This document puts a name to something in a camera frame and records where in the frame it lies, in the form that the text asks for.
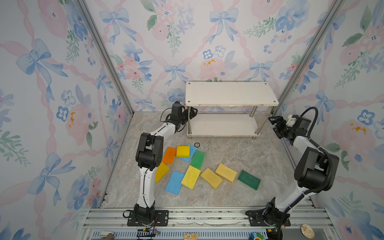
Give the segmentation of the dark green scouring sponge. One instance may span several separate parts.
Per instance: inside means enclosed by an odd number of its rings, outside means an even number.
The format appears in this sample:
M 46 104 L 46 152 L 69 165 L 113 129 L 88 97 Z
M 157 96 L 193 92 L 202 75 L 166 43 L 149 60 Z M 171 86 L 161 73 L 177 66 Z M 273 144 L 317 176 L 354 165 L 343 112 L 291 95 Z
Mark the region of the dark green scouring sponge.
M 259 185 L 261 183 L 261 180 L 253 175 L 251 175 L 250 173 L 242 170 L 239 177 L 238 177 L 238 180 L 245 184 L 246 186 L 252 188 L 253 190 L 257 191 L 258 188 L 259 188 Z

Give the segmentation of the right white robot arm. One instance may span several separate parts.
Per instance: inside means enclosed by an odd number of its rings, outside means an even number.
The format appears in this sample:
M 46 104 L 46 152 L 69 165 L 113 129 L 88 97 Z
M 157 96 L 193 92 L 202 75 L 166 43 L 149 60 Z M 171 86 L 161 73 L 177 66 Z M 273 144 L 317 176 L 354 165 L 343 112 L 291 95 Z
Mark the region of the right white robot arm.
M 331 189 L 339 158 L 317 144 L 310 134 L 314 121 L 303 115 L 268 118 L 279 139 L 286 139 L 301 154 L 294 172 L 294 181 L 280 196 L 269 201 L 265 208 L 246 212 L 252 227 L 281 227 L 289 223 L 290 213 L 302 200 Z

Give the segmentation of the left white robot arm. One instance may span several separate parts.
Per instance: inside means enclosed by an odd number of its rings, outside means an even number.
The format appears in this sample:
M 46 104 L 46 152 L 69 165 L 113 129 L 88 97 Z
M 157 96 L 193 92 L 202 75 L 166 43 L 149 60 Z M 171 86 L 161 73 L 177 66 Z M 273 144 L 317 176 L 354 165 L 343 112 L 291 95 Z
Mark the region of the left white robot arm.
M 142 133 L 136 152 L 136 162 L 140 170 L 139 198 L 129 215 L 123 213 L 129 227 L 166 227 L 169 222 L 168 210 L 155 209 L 155 176 L 162 163 L 164 141 L 179 132 L 180 127 L 190 126 L 190 121 L 198 115 L 198 110 L 185 107 L 179 101 L 173 103 L 171 113 L 162 125 L 151 133 Z

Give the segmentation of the small yellow sponge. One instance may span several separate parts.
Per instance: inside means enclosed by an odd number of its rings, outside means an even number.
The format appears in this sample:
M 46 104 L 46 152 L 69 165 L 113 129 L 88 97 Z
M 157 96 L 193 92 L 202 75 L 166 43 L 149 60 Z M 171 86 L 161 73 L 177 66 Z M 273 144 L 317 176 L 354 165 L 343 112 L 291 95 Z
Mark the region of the small yellow sponge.
M 191 152 L 190 146 L 177 146 L 176 157 L 177 158 L 189 158 Z

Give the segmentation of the blue sponge back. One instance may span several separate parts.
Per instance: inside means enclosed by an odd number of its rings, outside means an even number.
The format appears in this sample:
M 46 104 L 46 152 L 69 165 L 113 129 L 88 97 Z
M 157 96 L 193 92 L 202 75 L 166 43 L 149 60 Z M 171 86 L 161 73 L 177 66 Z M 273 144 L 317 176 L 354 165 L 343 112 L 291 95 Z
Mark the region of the blue sponge back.
M 196 153 L 196 151 L 198 150 L 198 148 L 196 148 L 195 146 L 193 146 L 191 144 L 187 144 L 187 146 L 190 147 L 190 156 L 188 158 L 180 158 L 180 159 L 186 163 L 189 163 L 191 161 L 191 159 L 193 158 L 194 154 Z

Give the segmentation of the blue sponge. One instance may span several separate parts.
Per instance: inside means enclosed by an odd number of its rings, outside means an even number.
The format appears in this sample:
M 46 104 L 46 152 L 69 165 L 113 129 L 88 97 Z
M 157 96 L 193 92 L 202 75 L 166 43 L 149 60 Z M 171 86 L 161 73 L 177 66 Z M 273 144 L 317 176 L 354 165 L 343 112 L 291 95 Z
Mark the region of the blue sponge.
M 180 159 L 186 163 L 189 163 L 191 161 L 191 159 L 193 158 L 194 154 L 196 153 L 196 151 L 198 150 L 198 148 L 196 148 L 195 146 L 193 146 L 191 144 L 187 144 L 187 146 L 190 147 L 190 156 L 188 158 L 180 158 Z
M 184 179 L 184 177 L 185 177 L 185 174 L 177 171 L 173 171 L 171 178 L 168 182 L 168 185 L 166 187 L 166 191 L 168 193 L 178 196 L 181 190 L 182 180 Z

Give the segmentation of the orange sponge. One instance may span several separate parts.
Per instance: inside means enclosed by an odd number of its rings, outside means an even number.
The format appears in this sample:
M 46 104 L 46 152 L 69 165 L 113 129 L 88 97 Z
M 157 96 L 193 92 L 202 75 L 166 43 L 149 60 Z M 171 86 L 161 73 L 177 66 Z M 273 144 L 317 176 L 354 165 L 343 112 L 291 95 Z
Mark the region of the orange sponge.
M 174 159 L 176 157 L 177 149 L 176 148 L 171 148 L 168 147 L 164 156 L 162 163 L 167 164 L 167 165 L 172 165 L 174 162 Z

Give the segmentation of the light green sponge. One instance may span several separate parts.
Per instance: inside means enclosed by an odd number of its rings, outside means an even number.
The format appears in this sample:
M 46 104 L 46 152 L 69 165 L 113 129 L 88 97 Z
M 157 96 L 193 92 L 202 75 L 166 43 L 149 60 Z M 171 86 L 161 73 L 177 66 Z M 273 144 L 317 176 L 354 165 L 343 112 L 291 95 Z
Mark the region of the light green sponge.
M 192 158 L 191 166 L 200 170 L 202 168 L 205 157 L 206 153 L 196 151 Z

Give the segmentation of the bright yellow porous sponge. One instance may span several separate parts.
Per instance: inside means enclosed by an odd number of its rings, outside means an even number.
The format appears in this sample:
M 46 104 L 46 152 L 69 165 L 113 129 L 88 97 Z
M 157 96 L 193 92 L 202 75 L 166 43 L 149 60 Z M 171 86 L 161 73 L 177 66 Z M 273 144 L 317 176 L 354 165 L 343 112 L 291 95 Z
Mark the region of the bright yellow porous sponge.
M 196 182 L 200 176 L 200 173 L 201 173 L 201 170 L 199 170 L 193 166 L 189 166 L 183 180 L 181 181 L 181 184 L 183 186 L 193 190 L 195 185 L 196 185 Z

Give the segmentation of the blue sponge front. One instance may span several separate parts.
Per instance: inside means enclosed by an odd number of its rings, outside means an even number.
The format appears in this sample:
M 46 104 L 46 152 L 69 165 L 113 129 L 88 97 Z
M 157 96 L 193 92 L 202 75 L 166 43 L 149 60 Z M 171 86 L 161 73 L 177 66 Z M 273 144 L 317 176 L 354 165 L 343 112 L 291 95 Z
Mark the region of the blue sponge front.
M 185 174 L 177 171 L 173 171 L 171 178 L 168 182 L 168 185 L 166 187 L 166 191 L 168 193 L 178 196 L 181 190 L 182 180 L 184 179 L 184 177 L 185 177 Z

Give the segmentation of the round wooden disc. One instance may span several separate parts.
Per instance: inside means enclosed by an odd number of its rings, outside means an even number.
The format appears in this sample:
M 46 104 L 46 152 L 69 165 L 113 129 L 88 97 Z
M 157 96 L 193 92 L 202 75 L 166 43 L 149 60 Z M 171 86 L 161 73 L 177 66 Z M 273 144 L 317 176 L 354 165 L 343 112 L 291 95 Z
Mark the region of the round wooden disc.
M 301 226 L 301 232 L 302 232 L 303 236 L 307 239 L 312 240 L 315 237 L 314 229 L 308 224 L 303 224 Z

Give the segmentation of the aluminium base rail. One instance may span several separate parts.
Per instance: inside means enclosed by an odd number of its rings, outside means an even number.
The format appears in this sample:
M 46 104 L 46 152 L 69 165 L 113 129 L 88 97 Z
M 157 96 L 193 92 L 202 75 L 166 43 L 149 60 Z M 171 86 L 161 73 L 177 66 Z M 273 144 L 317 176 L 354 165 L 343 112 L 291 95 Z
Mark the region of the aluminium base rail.
M 166 216 L 155 223 L 129 226 L 127 209 L 95 209 L 88 213 L 79 240 L 247 240 L 252 234 L 269 239 L 274 227 L 246 214 L 259 207 L 166 208 Z M 309 225 L 316 240 L 341 237 L 325 209 L 306 203 L 297 206 L 282 227 L 285 240 L 304 240 L 302 226 Z

